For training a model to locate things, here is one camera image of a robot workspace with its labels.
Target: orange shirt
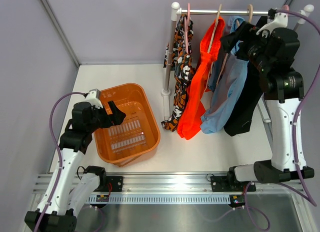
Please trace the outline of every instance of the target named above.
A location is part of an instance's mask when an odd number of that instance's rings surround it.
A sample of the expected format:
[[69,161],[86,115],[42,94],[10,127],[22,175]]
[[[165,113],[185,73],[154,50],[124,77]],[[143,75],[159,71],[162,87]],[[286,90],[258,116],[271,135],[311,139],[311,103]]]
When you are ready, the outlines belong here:
[[214,23],[209,27],[200,42],[201,64],[191,81],[191,85],[188,87],[188,102],[177,128],[177,132],[181,138],[185,137],[186,139],[191,139],[200,131],[200,125],[202,124],[201,116],[206,111],[200,100],[206,89],[211,65],[218,59],[218,53],[221,46],[220,38],[223,34],[225,21],[222,18],[218,19],[218,25],[215,30],[212,46],[208,53],[215,24],[216,21],[214,21]]

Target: white metal pole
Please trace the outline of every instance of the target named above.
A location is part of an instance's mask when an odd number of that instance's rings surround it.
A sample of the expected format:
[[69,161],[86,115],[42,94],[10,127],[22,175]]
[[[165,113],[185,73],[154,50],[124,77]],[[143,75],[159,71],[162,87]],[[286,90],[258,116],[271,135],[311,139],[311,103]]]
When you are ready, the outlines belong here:
[[170,27],[170,40],[169,40],[169,48],[168,48],[168,57],[166,63],[166,70],[165,70],[165,79],[164,79],[164,86],[161,90],[161,95],[163,97],[163,116],[164,120],[168,120],[170,118],[170,102],[169,96],[171,91],[169,89],[169,82],[170,82],[170,73],[171,73],[171,66],[172,66],[172,53],[174,49],[174,39],[175,39],[175,31],[176,31],[176,24],[178,20],[177,11],[180,8],[179,3],[172,3],[171,5],[171,27]]

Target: basket handle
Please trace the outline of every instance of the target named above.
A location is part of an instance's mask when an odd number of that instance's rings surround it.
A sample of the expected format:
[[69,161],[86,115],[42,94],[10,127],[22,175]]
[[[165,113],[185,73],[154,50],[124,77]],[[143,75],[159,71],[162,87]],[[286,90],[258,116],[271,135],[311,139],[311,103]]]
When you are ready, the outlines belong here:
[[122,165],[118,165],[119,167],[123,167],[125,165],[127,165],[128,163],[131,163],[132,161],[136,160],[137,158],[139,158],[141,155],[137,156],[137,157],[134,157],[133,159],[129,160],[128,162],[125,162],[124,164]]

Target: pink hanger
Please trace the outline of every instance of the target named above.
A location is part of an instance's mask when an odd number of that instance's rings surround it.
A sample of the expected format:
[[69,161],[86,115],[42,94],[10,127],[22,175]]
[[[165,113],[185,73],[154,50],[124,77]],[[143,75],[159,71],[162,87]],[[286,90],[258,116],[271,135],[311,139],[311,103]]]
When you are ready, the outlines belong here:
[[188,46],[188,27],[190,23],[190,3],[188,3],[188,13],[187,16],[184,17],[184,41],[185,41],[185,51],[189,53],[189,46]]

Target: light blue shirt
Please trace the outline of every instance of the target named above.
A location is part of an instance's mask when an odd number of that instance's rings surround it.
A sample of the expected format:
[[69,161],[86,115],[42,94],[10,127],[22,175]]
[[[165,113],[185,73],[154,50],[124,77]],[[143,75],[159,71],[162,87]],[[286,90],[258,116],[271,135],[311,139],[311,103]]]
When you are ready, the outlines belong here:
[[[244,21],[241,17],[231,16],[225,29],[227,33],[232,33],[236,30],[236,20],[238,20],[240,24]],[[203,133],[215,133],[224,127],[244,88],[247,78],[248,61],[236,58],[235,53],[237,49],[239,49],[238,44],[239,43],[235,45],[228,56],[223,76],[214,90],[210,108],[201,117],[202,125],[200,127]],[[217,82],[219,72],[220,70],[216,70],[214,73],[215,77],[212,79],[214,84]]]

